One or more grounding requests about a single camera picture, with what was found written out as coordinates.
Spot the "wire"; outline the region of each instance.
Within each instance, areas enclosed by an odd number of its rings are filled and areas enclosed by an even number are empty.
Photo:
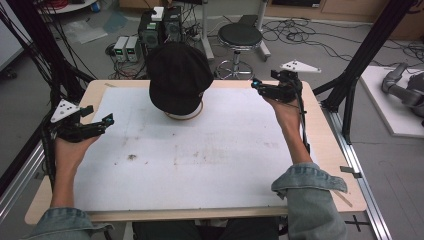
[[[51,14],[50,9],[40,9],[40,11],[42,11],[43,14]],[[71,59],[74,63],[74,66],[78,69],[78,64],[76,63],[76,61],[74,59],[74,56],[75,56],[76,58],[78,58],[80,63],[84,66],[84,68],[94,77],[94,79],[98,79],[96,77],[96,75],[94,75],[94,73],[87,67],[87,65],[84,63],[84,61],[82,61],[82,59],[79,57],[79,55],[75,52],[75,50],[69,44],[67,37],[65,35],[65,32],[63,30],[63,27],[62,27],[62,23],[60,22],[60,19],[53,18],[52,25],[53,25],[53,28],[59,33],[63,43],[65,44],[65,47],[66,47],[66,49],[68,50],[68,52],[71,56]]]
[[[296,90],[295,91],[295,96],[296,96],[297,104],[298,104],[298,108],[299,108],[300,124],[302,126],[302,133],[303,133],[302,134],[302,140],[303,140],[303,145],[305,145],[306,150],[310,154],[311,153],[311,147],[310,147],[310,145],[308,143],[308,139],[307,139],[307,136],[306,136],[306,117],[305,117],[306,111],[305,111],[305,107],[303,106],[303,100],[302,100],[302,97],[301,97],[302,92],[301,91],[302,90],[300,90],[300,91],[297,91]]]
[[[186,36],[185,44],[191,45],[190,44],[190,41],[191,41],[193,42],[193,45],[194,45],[194,43],[198,42],[198,40],[195,40],[195,37],[199,34],[201,30],[200,23],[197,21],[196,13],[194,11],[195,7],[197,7],[198,5],[189,4],[188,6],[189,6],[188,9],[187,9],[186,3],[184,3],[184,5],[182,6],[181,16],[183,20],[181,21],[181,26],[182,26],[183,34]],[[187,21],[187,19],[190,16],[193,16],[193,19],[194,19],[193,24],[190,24]]]
[[[210,31],[208,32],[208,37],[209,37],[209,34],[211,34],[213,31],[215,31],[215,29],[219,26],[219,24],[222,24],[222,23],[231,23],[231,21],[222,21],[222,22],[217,23],[217,24],[215,25],[215,27],[214,27],[214,28],[212,28],[212,30],[210,30]]]
[[[144,2],[147,4],[147,7],[149,7],[149,9],[152,9],[152,7],[150,7],[149,3],[146,0],[144,0]]]
[[[352,60],[352,56],[349,54],[339,54],[334,50],[332,47],[330,47],[327,44],[324,44],[319,41],[311,40],[313,36],[327,36],[332,38],[341,39],[344,41],[349,41],[353,43],[360,44],[362,41],[359,40],[353,40],[345,37],[336,36],[329,33],[319,33],[315,31],[312,27],[309,27],[310,24],[309,19],[288,19],[284,21],[270,21],[263,25],[263,38],[267,41],[281,41],[286,44],[291,45],[297,45],[297,44],[307,44],[311,46],[319,46],[324,49],[324,51],[330,56],[330,57],[336,57],[340,58],[344,61],[350,61]],[[360,27],[370,27],[368,24],[360,24],[360,25],[354,25],[354,26],[339,26],[335,24],[329,24],[329,23],[321,23],[321,22],[314,22],[314,24],[321,24],[321,25],[327,25],[337,28],[360,28]],[[416,58],[420,61],[418,64],[414,64],[413,66],[422,65],[424,63],[423,60],[423,47],[417,43],[410,44],[408,46],[403,46],[401,44],[398,44],[394,42],[397,46],[391,47],[384,45],[383,48],[392,49],[392,50],[402,50],[406,55],[412,58]],[[373,63],[379,65],[379,66],[386,66],[390,67],[393,65],[397,65],[399,63],[391,63],[391,64],[382,64],[376,60],[372,61]]]

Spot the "black metal frame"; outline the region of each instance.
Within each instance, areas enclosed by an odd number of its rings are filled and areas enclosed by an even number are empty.
[[[34,1],[6,0],[6,2],[30,36],[32,45],[28,45],[28,43],[22,39],[22,36],[18,33],[17,29],[15,29],[15,26],[13,26],[13,24],[8,21],[7,15],[0,12],[0,20],[3,21],[5,26],[16,37],[18,42],[24,48],[25,53],[30,55],[31,59],[34,61],[37,67],[39,67],[39,70],[41,71],[39,66],[40,63],[47,63],[49,68],[48,70],[50,70],[48,74],[42,75],[46,81],[48,80],[47,82],[51,88],[51,112],[54,111],[60,100],[64,97],[61,93],[61,89],[66,91],[65,95],[67,100],[79,102],[85,92],[85,89],[82,87],[80,80],[89,83],[94,80],[94,78],[77,69],[67,61],[66,57],[63,55],[62,51],[57,45],[50,29],[46,26],[46,23],[40,16],[37,7],[34,5]],[[24,145],[20,153],[9,165],[6,172],[1,176],[0,196],[4,194],[40,139],[43,139],[42,136],[43,134],[46,134],[47,127],[48,126],[46,125],[46,121],[43,120],[31,138]],[[52,155],[52,147],[44,146],[44,148],[45,154],[47,149],[47,152],[50,152],[50,155]]]
[[[343,73],[313,90],[314,94],[318,95],[333,89],[322,102],[322,107],[330,112],[337,112],[339,105],[346,98],[342,135],[348,144],[351,144],[350,127],[356,83],[413,3],[414,0],[390,0]]]

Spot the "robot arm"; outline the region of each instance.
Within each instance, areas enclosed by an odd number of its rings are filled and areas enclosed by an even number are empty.
[[[422,102],[423,95],[417,91],[405,89],[396,85],[402,78],[402,73],[406,68],[408,68],[408,64],[401,63],[395,70],[389,72],[383,79],[381,90],[399,98],[402,100],[402,104],[408,107],[416,107]]]

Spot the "black cap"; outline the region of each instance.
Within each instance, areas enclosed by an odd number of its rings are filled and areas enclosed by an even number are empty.
[[[183,43],[154,48],[147,55],[146,67],[152,103],[174,115],[194,112],[214,80],[206,56]]]

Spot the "denim jacket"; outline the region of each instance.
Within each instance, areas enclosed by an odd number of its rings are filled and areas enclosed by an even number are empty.
[[[347,192],[343,179],[330,176],[315,163],[301,163],[291,166],[274,181],[271,189],[281,199],[287,197],[290,240],[347,239],[345,223],[328,191]],[[108,224],[93,225],[88,215],[79,209],[51,208],[23,239],[85,240],[95,232],[110,228]]]
[[[29,236],[22,239],[75,240],[90,239],[96,232],[113,229],[110,224],[93,225],[86,212],[76,208],[50,208]]]
[[[289,239],[347,239],[346,225],[328,190],[347,192],[342,178],[333,177],[315,163],[291,166],[271,189],[287,197]]]

